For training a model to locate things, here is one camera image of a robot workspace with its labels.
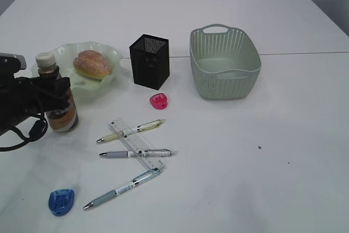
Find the bottle cap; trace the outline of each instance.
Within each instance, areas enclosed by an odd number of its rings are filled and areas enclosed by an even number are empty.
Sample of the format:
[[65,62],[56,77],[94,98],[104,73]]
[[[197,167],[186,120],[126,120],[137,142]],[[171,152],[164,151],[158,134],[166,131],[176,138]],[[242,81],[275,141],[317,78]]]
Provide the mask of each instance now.
[[39,68],[45,68],[56,64],[56,59],[52,52],[37,54],[35,61]]
[[55,216],[67,214],[74,203],[74,190],[59,189],[51,192],[49,197],[49,209]]

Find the ruler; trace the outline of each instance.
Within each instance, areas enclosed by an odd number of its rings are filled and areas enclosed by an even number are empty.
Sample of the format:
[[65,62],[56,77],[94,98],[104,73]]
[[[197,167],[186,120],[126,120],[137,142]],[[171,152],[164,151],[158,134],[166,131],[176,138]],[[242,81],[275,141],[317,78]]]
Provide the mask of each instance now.
[[[149,146],[136,133],[127,136],[121,134],[121,131],[130,129],[121,118],[109,123],[109,127],[113,133],[118,134],[119,140],[122,144],[124,144],[124,146],[134,154],[138,154],[139,151],[151,150],[151,148],[149,148]],[[162,170],[165,168],[165,163],[160,158],[137,157],[137,159],[147,170],[155,168]]]

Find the bottle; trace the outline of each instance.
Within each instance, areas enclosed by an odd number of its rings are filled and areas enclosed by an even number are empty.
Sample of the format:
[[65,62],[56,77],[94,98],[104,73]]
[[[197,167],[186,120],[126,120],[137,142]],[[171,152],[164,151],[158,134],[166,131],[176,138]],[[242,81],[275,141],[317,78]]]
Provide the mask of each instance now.
[[[36,55],[35,60],[38,65],[38,72],[42,79],[56,80],[62,76],[59,73],[59,66],[56,64],[55,56],[52,52]],[[67,90],[69,106],[65,109],[46,112],[47,121],[50,127],[57,132],[65,132],[74,129],[79,121],[74,97],[71,89]]]

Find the gray pen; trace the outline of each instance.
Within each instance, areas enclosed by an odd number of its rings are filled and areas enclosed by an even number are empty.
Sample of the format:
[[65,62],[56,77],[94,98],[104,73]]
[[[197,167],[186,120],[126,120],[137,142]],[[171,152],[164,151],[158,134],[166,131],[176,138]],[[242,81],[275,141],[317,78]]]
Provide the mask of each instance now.
[[149,158],[149,157],[170,157],[174,155],[171,150],[143,150],[135,154],[132,151],[110,151],[100,153],[101,158]]
[[92,200],[90,203],[88,203],[85,207],[83,207],[84,210],[88,210],[92,207],[97,207],[113,198],[116,198],[117,196],[121,195],[122,193],[125,193],[126,191],[129,191],[130,189],[133,189],[137,187],[140,184],[143,184],[144,182],[151,180],[152,178],[158,176],[163,170],[160,169],[150,169],[149,171],[141,174],[138,177],[135,177],[132,181],[129,183],[123,185],[120,188],[113,189],[112,191],[109,191],[108,193],[104,194],[103,196],[100,196],[94,200]]
[[[165,122],[165,120],[155,120],[155,121],[143,124],[143,125],[139,125],[139,126],[137,126],[135,128],[122,130],[121,133],[124,136],[127,136],[127,135],[130,135],[130,134],[133,134],[133,133],[151,130],[153,128],[157,128],[158,126],[160,126],[164,122]],[[115,139],[118,139],[118,138],[119,138],[118,134],[111,134],[111,135],[105,136],[104,138],[101,138],[101,139],[97,140],[96,143],[97,144],[105,143],[105,142],[109,142],[109,141],[112,141],[112,140],[115,140]]]

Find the bread roll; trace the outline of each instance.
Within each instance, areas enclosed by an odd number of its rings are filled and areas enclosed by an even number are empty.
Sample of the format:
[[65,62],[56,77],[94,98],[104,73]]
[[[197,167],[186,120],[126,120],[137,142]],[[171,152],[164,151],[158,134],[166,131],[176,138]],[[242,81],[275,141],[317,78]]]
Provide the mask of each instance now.
[[102,80],[111,74],[108,61],[104,56],[93,50],[85,50],[78,54],[73,61],[77,72],[93,79]]

